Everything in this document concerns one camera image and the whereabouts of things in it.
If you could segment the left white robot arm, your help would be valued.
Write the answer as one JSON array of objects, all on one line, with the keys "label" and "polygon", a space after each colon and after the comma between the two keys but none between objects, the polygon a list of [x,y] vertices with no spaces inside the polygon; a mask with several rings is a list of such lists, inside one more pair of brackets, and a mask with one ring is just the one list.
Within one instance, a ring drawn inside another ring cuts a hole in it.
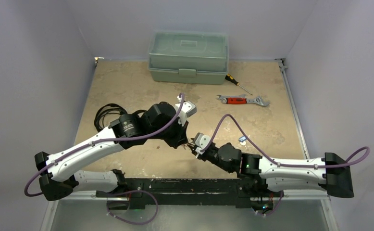
[{"label": "left white robot arm", "polygon": [[111,193],[115,197],[124,195],[126,183],[122,171],[89,172],[82,169],[108,155],[143,145],[149,139],[163,140],[175,149],[187,144],[187,118],[196,111],[196,106],[187,101],[174,106],[160,102],[148,110],[132,114],[122,112],[118,119],[74,147],[56,154],[36,154],[41,195],[48,201],[90,190]]}]

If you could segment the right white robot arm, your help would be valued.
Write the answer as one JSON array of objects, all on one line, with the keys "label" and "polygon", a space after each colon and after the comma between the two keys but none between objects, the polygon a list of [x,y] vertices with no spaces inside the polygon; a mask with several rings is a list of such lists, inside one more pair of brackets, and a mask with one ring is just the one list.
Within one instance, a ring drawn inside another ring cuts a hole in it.
[{"label": "right white robot arm", "polygon": [[324,167],[285,167],[282,159],[272,163],[259,154],[244,153],[227,143],[216,147],[214,143],[207,150],[200,145],[188,144],[197,159],[209,161],[227,173],[236,173],[239,179],[253,180],[257,195],[283,190],[320,190],[338,198],[352,198],[351,170],[345,160],[335,153],[325,153],[323,158],[307,159],[309,164],[323,164]]}]

